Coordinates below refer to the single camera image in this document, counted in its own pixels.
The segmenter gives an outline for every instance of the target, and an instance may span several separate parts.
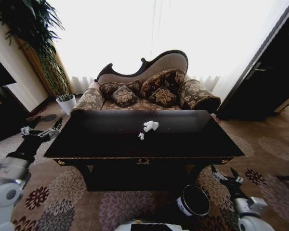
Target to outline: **dark wooden table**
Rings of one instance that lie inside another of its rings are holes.
[[[159,127],[146,133],[150,120]],[[178,189],[206,166],[243,155],[204,110],[99,110],[76,111],[44,157],[76,167],[89,191],[108,191]],[[187,164],[195,165],[189,174]]]

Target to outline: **sofa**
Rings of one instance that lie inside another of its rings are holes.
[[[107,65],[89,86],[71,115],[79,110],[207,110],[214,113],[221,100],[186,72],[184,52],[167,51],[152,61],[141,59],[140,69],[120,74]]]

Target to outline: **crumpled tissue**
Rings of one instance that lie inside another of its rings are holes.
[[[144,135],[143,133],[140,132],[138,137],[140,137],[141,140],[144,140],[144,139],[145,139],[144,136],[145,136],[145,135]]]
[[[158,122],[154,122],[153,120],[144,123],[144,131],[148,132],[153,129],[154,131],[158,128]]]

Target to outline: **sheer white curtain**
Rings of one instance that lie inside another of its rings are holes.
[[[132,74],[142,57],[178,49],[187,54],[188,75],[222,100],[289,5],[289,0],[48,2],[66,28],[56,31],[62,38],[55,42],[58,52],[81,89],[108,63]]]

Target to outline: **floor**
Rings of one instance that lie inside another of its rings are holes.
[[[44,120],[50,114],[62,116],[63,124],[69,119],[55,102],[39,113]],[[245,153],[217,170],[230,176],[230,167],[234,168],[244,178],[242,191],[268,203],[263,219],[277,231],[289,231],[289,181],[276,178],[289,175],[289,107],[264,122],[215,119]],[[42,120],[36,129],[48,129],[55,121]],[[1,141],[0,160],[21,141],[20,134]],[[13,211],[15,230],[111,231],[131,218],[164,217],[171,222],[180,216],[169,192],[88,192],[76,169],[42,157],[50,145],[39,148],[30,166],[31,180]],[[238,230],[229,192],[212,177],[210,168],[201,172],[197,184],[208,193],[211,210],[204,217],[186,218],[191,230]]]

